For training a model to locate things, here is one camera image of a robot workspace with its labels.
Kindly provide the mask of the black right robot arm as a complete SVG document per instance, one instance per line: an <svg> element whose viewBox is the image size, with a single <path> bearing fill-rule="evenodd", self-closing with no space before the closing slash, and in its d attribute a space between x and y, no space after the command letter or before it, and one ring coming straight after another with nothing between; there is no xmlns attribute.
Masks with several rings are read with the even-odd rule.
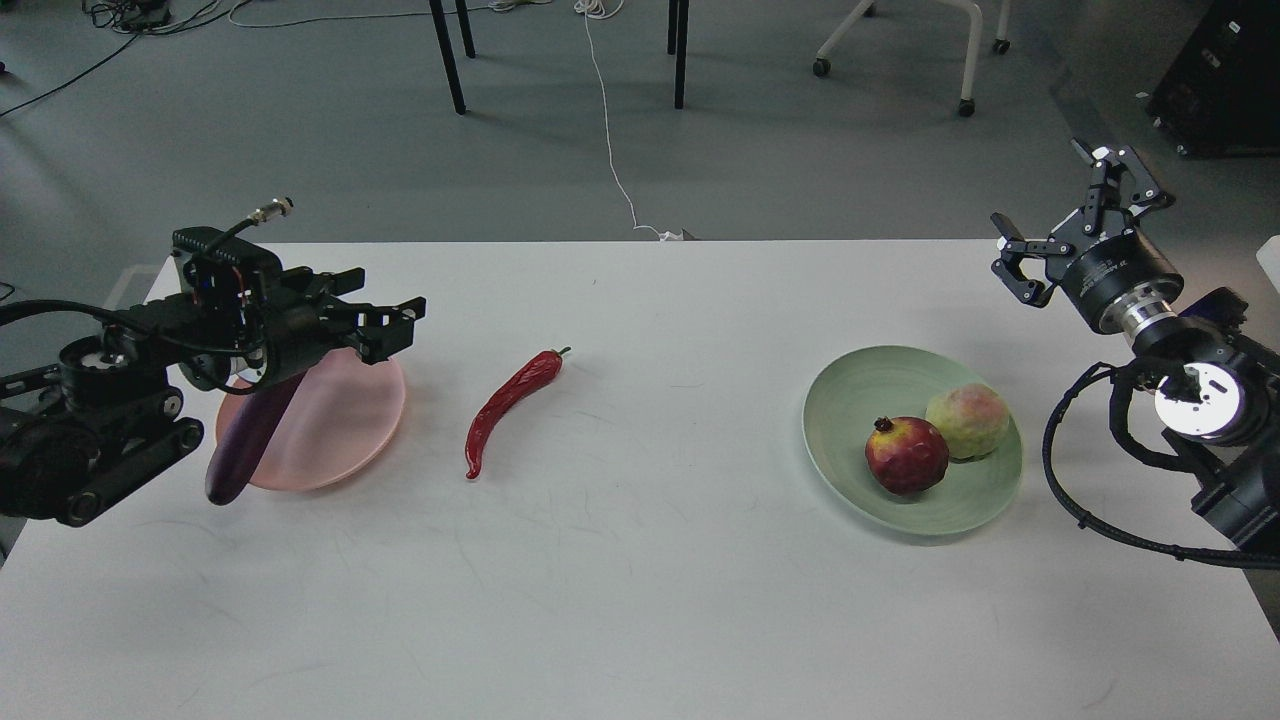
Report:
<svg viewBox="0 0 1280 720"><path fill-rule="evenodd" d="M1137 151L1074 138L1091 174L1082 205L1043 240L1001 213L992 272L1021 304L1043 307L1056 290L1097 334L1123 334L1133 357L1097 363L1046 423L1041 457L1055 498L1087 530L1121 544L1247 570L1277 569L1277 354L1244 334L1247 301L1221 287L1189 307L1172 302L1184 279L1147 238L1140 218L1172 205ZM1229 550L1166 544L1123 530L1079 505L1053 469L1053 443L1073 401L1107 380L1108 430L1130 457L1193 475L1192 511Z"/></svg>

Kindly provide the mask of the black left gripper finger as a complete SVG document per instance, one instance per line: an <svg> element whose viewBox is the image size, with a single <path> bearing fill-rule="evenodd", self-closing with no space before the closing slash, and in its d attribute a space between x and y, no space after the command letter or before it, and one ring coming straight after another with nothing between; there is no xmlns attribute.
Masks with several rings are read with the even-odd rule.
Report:
<svg viewBox="0 0 1280 720"><path fill-rule="evenodd" d="M320 306L320 322L334 348L352 348L358 359L378 364L413 343L415 323L428 315L425 297L397 305L352 304L339 299Z"/></svg>
<svg viewBox="0 0 1280 720"><path fill-rule="evenodd" d="M315 272L310 266L296 266L284 270L280 275L282 287L303 301L339 297L361 290L365 281L366 270L361 266L343 272Z"/></svg>

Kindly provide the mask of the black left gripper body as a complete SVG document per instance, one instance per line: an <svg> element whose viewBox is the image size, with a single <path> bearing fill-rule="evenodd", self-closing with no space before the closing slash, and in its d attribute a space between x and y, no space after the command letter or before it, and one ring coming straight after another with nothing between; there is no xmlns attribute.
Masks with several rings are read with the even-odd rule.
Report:
<svg viewBox="0 0 1280 720"><path fill-rule="evenodd" d="M182 340L204 347L180 364L200 389L228 386L242 370L266 386L317 364L332 348L320 318L321 299L308 266L285 269L280 259L232 237L207 252L220 236L212 227L178 229L172 249L180 287L197 322Z"/></svg>

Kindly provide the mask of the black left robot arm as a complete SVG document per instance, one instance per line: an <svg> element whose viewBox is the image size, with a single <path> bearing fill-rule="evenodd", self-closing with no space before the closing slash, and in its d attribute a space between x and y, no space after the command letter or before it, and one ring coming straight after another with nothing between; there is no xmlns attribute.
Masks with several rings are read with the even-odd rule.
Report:
<svg viewBox="0 0 1280 720"><path fill-rule="evenodd" d="M183 415L170 382L177 366L197 389L238 395L243 404L206 475L215 505L248 484L305 375L328 354L351 348L372 365L413 342L426 314L421 297L378 306L349 304L364 287L353 268L285 269L241 238L241 227L179 229L172 256L177 293L124 310L31 300L6 305L3 324L52 313L96 319L100 331L65 346L46 366L3 378L3 514L83 527L204 439Z"/></svg>

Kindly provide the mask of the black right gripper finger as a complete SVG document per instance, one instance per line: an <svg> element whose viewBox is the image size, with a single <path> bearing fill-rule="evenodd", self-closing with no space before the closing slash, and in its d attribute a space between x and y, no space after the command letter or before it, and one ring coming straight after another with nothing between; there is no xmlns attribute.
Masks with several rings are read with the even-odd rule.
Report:
<svg viewBox="0 0 1280 720"><path fill-rule="evenodd" d="M1134 147L1093 146L1083 138L1071 138L1070 146L1091 167L1079 209L1085 237L1100 240L1137 231L1144 215L1176 202Z"/></svg>
<svg viewBox="0 0 1280 720"><path fill-rule="evenodd" d="M1064 268L1076 251L1073 245L1053 238L1028 240L1000 211L993 211L989 219L998 232L998 256L991 270L1004 286L1023 305L1044 307L1061 282ZM1044 279L1027 275L1021 264L1028 260L1044 263Z"/></svg>

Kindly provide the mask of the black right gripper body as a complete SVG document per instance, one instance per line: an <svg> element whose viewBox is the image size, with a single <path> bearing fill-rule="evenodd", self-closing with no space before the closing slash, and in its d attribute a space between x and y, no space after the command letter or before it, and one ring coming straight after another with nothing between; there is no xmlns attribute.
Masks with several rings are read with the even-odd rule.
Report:
<svg viewBox="0 0 1280 720"><path fill-rule="evenodd" d="M1068 229L1059 241L1070 247L1059 287L1093 332L1138 336L1172 316L1185 281L1140 231L1089 237Z"/></svg>

